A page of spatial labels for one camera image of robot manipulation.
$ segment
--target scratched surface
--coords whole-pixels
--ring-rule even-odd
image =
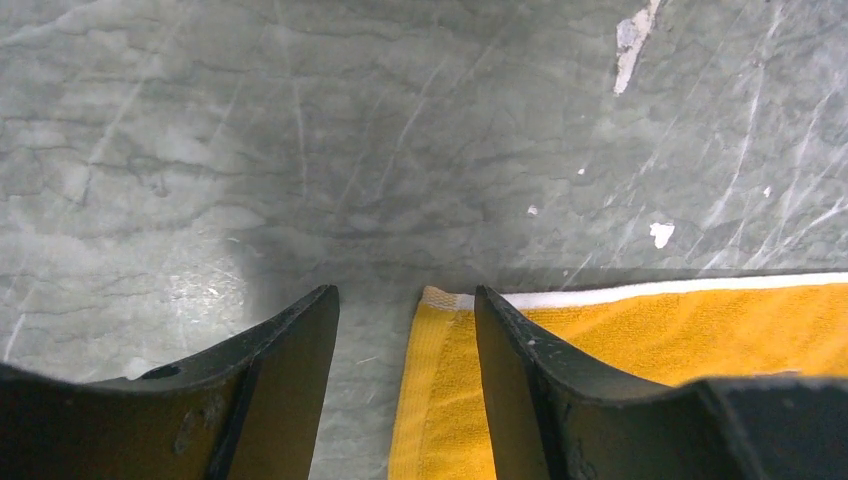
[[[381,478],[425,284],[848,267],[848,3],[669,0],[616,98],[644,6],[0,1],[4,360],[138,373],[335,283],[313,478]]]

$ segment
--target yellow cloth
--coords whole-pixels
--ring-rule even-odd
[[[786,371],[848,376],[846,274],[506,298],[596,358],[666,385]],[[494,478],[473,298],[427,287],[409,339],[389,480]]]

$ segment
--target white trim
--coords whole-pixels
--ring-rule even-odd
[[[763,290],[848,283],[848,272],[805,273],[737,278],[698,278],[671,282],[638,283],[614,288],[574,292],[516,293],[504,298],[519,310],[538,308],[584,307],[617,302],[626,298],[664,293],[689,293],[704,290]],[[473,295],[457,295],[458,310],[473,310]]]

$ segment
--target black plastic part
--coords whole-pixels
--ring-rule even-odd
[[[500,480],[848,479],[848,380],[670,388],[587,355],[487,287],[475,315]]]
[[[306,480],[338,318],[338,290],[320,287],[137,380],[0,365],[0,479]]]

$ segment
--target gray tabletop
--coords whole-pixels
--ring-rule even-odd
[[[615,96],[645,5],[0,2],[3,359],[137,375],[334,283],[313,478],[384,478],[424,285],[848,266],[848,4],[667,0]]]

